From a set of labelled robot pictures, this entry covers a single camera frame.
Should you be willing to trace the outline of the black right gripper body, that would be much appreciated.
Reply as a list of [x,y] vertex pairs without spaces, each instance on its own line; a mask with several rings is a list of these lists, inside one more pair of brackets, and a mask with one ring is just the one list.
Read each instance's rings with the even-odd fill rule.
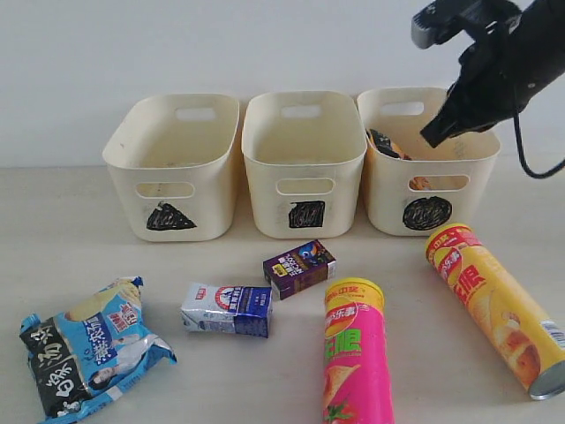
[[564,73],[564,2],[534,1],[514,28],[497,27],[461,57],[450,95],[498,95],[501,121]]

